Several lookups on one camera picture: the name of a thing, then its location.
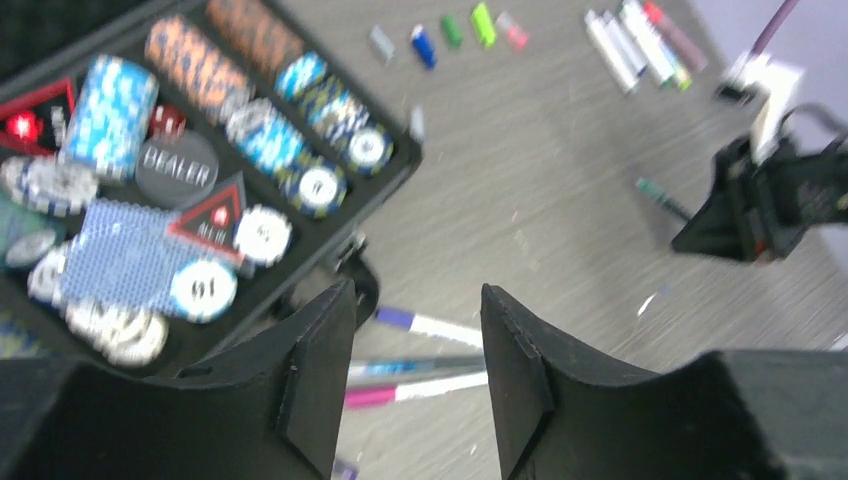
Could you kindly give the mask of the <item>small blue pen cap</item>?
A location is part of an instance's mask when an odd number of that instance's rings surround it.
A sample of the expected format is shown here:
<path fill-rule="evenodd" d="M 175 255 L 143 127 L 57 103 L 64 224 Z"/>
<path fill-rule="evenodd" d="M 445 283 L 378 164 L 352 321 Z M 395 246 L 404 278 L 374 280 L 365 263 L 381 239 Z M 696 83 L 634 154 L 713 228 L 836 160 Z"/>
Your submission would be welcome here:
<path fill-rule="evenodd" d="M 410 45 L 425 69 L 433 70 L 437 64 L 435 48 L 422 24 L 415 25 L 410 33 Z"/>

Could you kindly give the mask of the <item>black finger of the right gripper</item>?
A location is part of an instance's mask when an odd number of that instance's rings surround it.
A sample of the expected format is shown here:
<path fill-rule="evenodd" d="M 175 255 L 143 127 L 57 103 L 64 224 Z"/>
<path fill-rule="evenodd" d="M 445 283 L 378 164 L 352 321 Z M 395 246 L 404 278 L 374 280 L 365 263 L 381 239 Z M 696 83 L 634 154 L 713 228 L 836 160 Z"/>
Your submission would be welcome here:
<path fill-rule="evenodd" d="M 671 248 L 680 254 L 741 261 L 742 242 L 728 196 L 724 193 L 712 193 L 672 239 Z"/>

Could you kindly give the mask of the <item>small pink pen cap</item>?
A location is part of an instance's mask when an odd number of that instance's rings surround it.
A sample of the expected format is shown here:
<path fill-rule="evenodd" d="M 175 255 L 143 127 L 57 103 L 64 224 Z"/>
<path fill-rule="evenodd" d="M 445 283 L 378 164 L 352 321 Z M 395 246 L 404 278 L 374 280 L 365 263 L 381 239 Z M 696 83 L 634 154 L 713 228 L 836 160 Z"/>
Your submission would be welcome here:
<path fill-rule="evenodd" d="M 515 51 L 521 51 L 525 48 L 529 35 L 508 12 L 503 11 L 497 16 L 495 26 Z"/>

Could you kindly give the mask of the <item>dark purple marker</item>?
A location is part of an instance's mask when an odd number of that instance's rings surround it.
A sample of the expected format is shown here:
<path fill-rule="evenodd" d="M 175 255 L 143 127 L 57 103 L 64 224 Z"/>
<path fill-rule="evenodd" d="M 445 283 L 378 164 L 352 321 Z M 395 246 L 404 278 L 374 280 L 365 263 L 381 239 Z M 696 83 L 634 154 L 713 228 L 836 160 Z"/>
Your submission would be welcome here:
<path fill-rule="evenodd" d="M 333 480 L 356 480 L 359 473 L 359 468 L 355 464 L 336 458 L 332 465 L 331 478 Z"/>

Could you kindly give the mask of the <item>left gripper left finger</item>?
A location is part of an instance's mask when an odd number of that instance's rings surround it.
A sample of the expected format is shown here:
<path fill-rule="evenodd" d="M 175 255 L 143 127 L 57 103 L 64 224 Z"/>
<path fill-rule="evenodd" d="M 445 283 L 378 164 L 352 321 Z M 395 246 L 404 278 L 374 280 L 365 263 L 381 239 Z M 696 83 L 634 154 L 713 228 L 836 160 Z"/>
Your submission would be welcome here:
<path fill-rule="evenodd" d="M 5 479 L 326 479 L 356 328 L 348 281 L 170 379 L 1 364 Z"/>

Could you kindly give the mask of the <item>purple cap white marker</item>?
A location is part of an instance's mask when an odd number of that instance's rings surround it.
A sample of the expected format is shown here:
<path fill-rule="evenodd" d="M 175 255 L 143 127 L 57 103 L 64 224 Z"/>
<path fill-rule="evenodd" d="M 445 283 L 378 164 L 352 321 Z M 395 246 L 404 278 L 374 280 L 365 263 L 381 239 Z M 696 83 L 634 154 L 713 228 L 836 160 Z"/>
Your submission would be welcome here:
<path fill-rule="evenodd" d="M 483 349 L 483 338 L 479 329 L 386 306 L 377 308 L 374 320 L 379 324 L 391 326 L 406 332 L 445 339 L 480 350 Z"/>

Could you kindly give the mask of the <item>green cap white marker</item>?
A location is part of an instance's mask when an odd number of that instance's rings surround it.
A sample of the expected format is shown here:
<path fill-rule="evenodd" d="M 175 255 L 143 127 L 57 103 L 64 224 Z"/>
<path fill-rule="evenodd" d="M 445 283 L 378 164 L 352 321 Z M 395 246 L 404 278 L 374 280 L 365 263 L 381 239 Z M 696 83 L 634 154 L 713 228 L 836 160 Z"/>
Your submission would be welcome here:
<path fill-rule="evenodd" d="M 648 69 L 660 87 L 674 85 L 675 70 L 660 45 L 661 38 L 650 25 L 648 17 L 637 1 L 622 1 L 619 18 L 636 45 L 641 49 Z"/>

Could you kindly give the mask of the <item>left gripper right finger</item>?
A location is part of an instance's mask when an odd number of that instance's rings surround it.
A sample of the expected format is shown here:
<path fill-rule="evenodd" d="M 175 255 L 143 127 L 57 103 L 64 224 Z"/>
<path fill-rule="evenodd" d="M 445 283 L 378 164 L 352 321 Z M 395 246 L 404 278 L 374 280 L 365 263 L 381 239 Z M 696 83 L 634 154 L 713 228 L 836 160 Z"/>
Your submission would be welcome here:
<path fill-rule="evenodd" d="M 656 374 L 484 285 L 481 327 L 505 479 L 788 479 L 717 354 Z"/>

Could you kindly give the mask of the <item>small green pen cap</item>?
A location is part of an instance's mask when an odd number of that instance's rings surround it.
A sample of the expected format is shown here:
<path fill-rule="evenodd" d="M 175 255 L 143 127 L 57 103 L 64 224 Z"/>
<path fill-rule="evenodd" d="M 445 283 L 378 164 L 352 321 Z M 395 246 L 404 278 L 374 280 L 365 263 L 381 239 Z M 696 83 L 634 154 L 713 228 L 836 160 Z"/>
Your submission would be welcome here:
<path fill-rule="evenodd" d="M 448 47 L 451 50 L 458 50 L 463 43 L 464 37 L 454 16 L 451 14 L 443 15 L 440 24 Z"/>

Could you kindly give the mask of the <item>dark green marker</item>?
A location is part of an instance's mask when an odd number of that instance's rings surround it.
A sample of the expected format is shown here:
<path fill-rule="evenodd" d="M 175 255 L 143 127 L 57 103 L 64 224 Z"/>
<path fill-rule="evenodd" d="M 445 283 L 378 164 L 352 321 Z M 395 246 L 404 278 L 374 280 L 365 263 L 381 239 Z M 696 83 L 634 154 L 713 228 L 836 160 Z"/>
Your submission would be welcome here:
<path fill-rule="evenodd" d="M 688 222 L 692 215 L 674 198 L 669 196 L 662 188 L 654 183 L 640 177 L 635 182 L 636 188 L 649 197 L 657 206 L 671 215 L 676 216 L 684 222 Z"/>

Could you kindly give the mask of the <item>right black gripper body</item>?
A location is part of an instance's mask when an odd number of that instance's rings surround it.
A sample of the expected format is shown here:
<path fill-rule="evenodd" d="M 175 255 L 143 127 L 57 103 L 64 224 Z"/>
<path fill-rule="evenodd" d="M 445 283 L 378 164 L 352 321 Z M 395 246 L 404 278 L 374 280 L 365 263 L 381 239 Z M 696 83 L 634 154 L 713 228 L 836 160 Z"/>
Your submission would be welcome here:
<path fill-rule="evenodd" d="M 712 246 L 716 255 L 740 262 L 787 258 L 805 229 L 782 225 L 765 168 L 755 164 L 752 142 L 743 135 L 714 156 Z"/>

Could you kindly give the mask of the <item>lime green cap marker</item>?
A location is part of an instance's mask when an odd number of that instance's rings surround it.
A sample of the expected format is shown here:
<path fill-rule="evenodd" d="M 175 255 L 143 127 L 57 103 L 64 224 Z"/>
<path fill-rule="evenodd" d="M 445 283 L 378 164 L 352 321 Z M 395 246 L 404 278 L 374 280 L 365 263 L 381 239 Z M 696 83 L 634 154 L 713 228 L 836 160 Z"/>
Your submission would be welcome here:
<path fill-rule="evenodd" d="M 636 11 L 636 10 L 639 11 L 639 16 L 643 19 L 643 22 L 648 26 L 648 28 L 651 30 L 654 37 L 657 39 L 661 51 L 663 52 L 664 56 L 666 57 L 667 61 L 670 64 L 670 66 L 674 70 L 674 81 L 675 81 L 677 88 L 680 91 L 687 90 L 691 86 L 691 83 L 692 83 L 691 75 L 689 74 L 688 70 L 681 64 L 677 55 L 673 52 L 673 50 L 670 48 L 668 43 L 661 36 L 660 32 L 657 30 L 657 28 L 650 21 L 648 15 L 647 15 L 647 11 L 645 10 L 642 3 L 639 2 L 639 1 L 636 1 L 636 0 L 633 0 L 633 1 L 630 1 L 630 4 L 631 4 L 631 9 L 633 11 Z"/>

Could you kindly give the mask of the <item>pink marker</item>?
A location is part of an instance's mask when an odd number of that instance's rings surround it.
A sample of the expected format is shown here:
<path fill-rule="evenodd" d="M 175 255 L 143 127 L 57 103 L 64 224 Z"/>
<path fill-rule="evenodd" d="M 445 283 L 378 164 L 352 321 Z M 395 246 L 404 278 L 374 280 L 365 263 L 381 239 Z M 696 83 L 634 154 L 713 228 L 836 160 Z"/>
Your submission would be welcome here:
<path fill-rule="evenodd" d="M 670 44 L 687 67 L 695 72 L 701 72 L 707 67 L 708 59 L 703 51 L 660 7 L 653 2 L 646 1 L 643 4 L 643 9 L 655 29 Z"/>

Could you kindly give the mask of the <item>lime green pen cap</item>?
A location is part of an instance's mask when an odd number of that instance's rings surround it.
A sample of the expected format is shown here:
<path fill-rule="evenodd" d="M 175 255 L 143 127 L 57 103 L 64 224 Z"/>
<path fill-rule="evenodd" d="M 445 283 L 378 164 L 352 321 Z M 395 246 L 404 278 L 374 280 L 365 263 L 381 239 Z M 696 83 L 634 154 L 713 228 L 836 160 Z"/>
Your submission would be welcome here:
<path fill-rule="evenodd" d="M 479 2 L 472 8 L 469 21 L 482 47 L 490 48 L 496 43 L 497 32 L 488 5 L 484 1 Z"/>

